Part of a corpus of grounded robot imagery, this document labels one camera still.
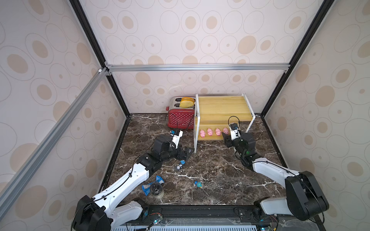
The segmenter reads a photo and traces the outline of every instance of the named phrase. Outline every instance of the marble countertop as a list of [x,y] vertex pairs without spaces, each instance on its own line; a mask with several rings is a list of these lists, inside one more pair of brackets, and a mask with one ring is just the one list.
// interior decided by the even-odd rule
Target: marble countertop
[[[248,122],[241,124],[245,130]],[[160,134],[169,134],[165,114],[133,114],[125,134],[121,150],[115,162],[108,185],[126,173],[136,156],[141,155]],[[272,162],[281,164],[266,129],[256,118],[250,132],[256,139],[256,151]],[[193,130],[184,130],[180,139],[183,146],[193,147]],[[174,171],[178,160],[164,162],[162,168],[142,184],[155,181],[161,176],[165,194],[161,200],[145,196],[140,184],[124,200],[123,204],[139,197],[148,204],[191,205],[251,205],[264,197],[285,196],[285,189],[271,179],[243,167],[234,156],[232,148],[223,141],[199,141],[194,153],[179,171]],[[194,185],[200,181],[202,188]]]

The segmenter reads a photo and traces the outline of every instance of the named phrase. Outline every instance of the white vent grille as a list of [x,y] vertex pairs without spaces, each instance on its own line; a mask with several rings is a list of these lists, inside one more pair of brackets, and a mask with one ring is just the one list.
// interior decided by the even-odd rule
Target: white vent grille
[[[128,231],[135,231],[146,226],[131,226]],[[127,231],[125,225],[115,228],[113,231]],[[255,225],[169,225],[167,227],[151,227],[150,231],[257,231]]]

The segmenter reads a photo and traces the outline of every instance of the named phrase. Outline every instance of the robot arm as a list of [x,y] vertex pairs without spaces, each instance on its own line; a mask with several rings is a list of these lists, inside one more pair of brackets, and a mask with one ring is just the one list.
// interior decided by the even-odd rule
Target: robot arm
[[286,197],[255,202],[257,208],[253,213],[257,220],[266,214],[287,214],[304,221],[329,209],[329,203],[312,173],[300,173],[260,157],[255,151],[256,141],[251,134],[240,131],[236,123],[229,127],[230,135],[222,134],[225,145],[234,147],[235,156],[242,164],[286,189]]
[[132,168],[104,191],[92,198],[79,200],[72,227],[76,231],[109,231],[127,221],[146,219],[148,207],[141,200],[117,207],[118,204],[142,182],[146,181],[162,163],[172,158],[187,161],[193,148],[179,144],[182,131],[171,131],[171,136],[155,138],[149,153],[141,155]]

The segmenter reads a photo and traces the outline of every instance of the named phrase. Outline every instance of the polka dot wallpaper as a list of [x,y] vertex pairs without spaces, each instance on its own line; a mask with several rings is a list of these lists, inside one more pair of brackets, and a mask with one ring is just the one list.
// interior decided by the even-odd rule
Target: polka dot wallpaper
[[[125,121],[113,95],[102,80],[1,220],[0,231],[69,230],[78,200],[97,193]],[[19,168],[18,160],[36,146],[18,148],[10,167]]]
[[167,113],[175,96],[241,95],[246,93],[260,113],[283,70],[114,72],[130,113]]
[[0,191],[98,69],[64,0],[0,2]]
[[[0,191],[98,70],[64,0],[0,1]],[[124,115],[103,80],[31,179],[0,230],[66,230],[98,189]]]
[[289,62],[322,0],[80,0],[109,64]]
[[292,169],[312,172],[326,230],[370,223],[370,1],[337,1],[266,116]]

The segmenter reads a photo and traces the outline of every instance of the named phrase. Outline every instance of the pig figurine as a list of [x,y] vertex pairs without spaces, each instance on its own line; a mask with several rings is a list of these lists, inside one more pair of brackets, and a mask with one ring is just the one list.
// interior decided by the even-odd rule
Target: pig figurine
[[209,135],[209,136],[212,136],[212,135],[213,135],[213,131],[212,131],[212,129],[210,129],[210,128],[209,128],[209,129],[207,129],[207,133],[208,133],[208,135]]
[[215,132],[216,132],[216,135],[217,136],[220,136],[221,135],[221,130],[220,129],[216,128]]
[[229,134],[229,130],[227,129],[227,128],[223,128],[223,133],[225,133],[226,135],[228,135]]
[[201,132],[200,132],[200,135],[201,135],[201,137],[205,137],[206,136],[206,132],[202,129]]

